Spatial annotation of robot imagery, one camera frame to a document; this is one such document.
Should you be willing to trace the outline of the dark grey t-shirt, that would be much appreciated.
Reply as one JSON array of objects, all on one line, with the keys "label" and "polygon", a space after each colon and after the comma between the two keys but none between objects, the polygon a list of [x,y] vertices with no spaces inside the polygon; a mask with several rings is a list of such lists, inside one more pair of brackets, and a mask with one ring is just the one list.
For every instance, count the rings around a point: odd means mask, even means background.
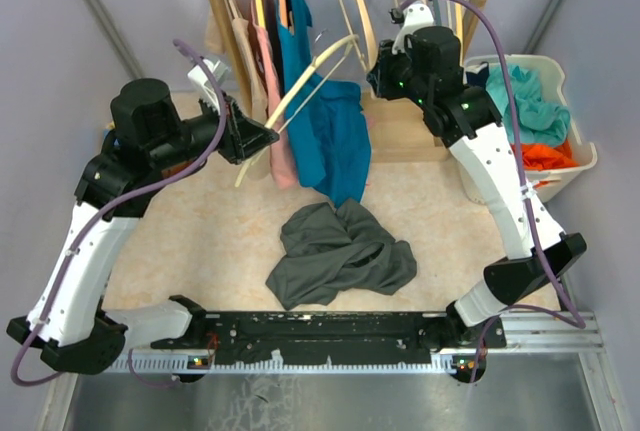
[{"label": "dark grey t-shirt", "polygon": [[412,281],[417,261],[359,202],[307,205],[281,227],[284,256],[266,279],[282,307],[328,305],[351,289],[393,295]]}]

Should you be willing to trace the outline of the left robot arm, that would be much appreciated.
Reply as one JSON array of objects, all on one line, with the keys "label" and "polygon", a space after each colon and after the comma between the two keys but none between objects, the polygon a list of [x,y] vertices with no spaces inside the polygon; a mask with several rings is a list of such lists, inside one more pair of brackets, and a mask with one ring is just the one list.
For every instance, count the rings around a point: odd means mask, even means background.
[{"label": "left robot arm", "polygon": [[153,78],[127,83],[111,101],[114,128],[83,171],[49,283],[29,314],[7,326],[56,374],[96,375],[134,348],[206,340],[204,309],[182,295],[129,311],[102,307],[114,263],[156,194],[213,152],[240,164],[279,139],[226,93],[204,94],[199,106],[200,115],[181,119],[168,85]]}]

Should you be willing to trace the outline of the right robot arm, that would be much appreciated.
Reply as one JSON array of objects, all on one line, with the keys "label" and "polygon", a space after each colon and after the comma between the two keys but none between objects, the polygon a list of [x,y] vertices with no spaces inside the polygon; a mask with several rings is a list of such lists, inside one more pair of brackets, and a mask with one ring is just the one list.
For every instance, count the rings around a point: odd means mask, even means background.
[{"label": "right robot arm", "polygon": [[519,173],[515,153],[488,92],[464,81],[461,44],[445,27],[423,27],[380,43],[367,76],[377,97],[408,99],[468,173],[496,223],[505,255],[449,306],[448,338],[470,346],[482,323],[562,276],[587,249],[566,233]]}]

